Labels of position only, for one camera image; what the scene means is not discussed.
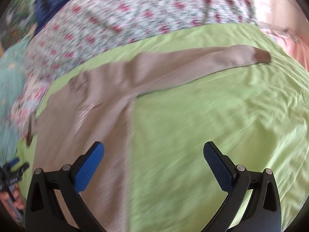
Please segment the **person's left hand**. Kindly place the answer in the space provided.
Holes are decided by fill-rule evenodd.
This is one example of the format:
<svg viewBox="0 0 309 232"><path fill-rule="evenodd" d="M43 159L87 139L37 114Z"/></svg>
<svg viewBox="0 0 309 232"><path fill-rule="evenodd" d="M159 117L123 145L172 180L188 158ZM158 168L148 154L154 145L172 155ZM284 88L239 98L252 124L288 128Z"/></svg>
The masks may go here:
<svg viewBox="0 0 309 232"><path fill-rule="evenodd" d="M23 210L24 207L25 207L25 202L24 202L24 199L23 197L21 196L20 194L20 189L19 189L19 186L18 184L16 183L15 184L15 189L12 193L15 201L13 202L13 205L16 209L18 210ZM9 215L13 218L13 219L16 219L17 218L17 215L15 214L15 212L13 211L13 209L10 207L10 205L8 204L8 200L10 200L10 196L9 196L9 193L7 192L1 192L1 195L0 195L0 199L1 199L1 202L3 204L3 206L5 207L5 209L7 210L7 212L9 213Z"/></svg>

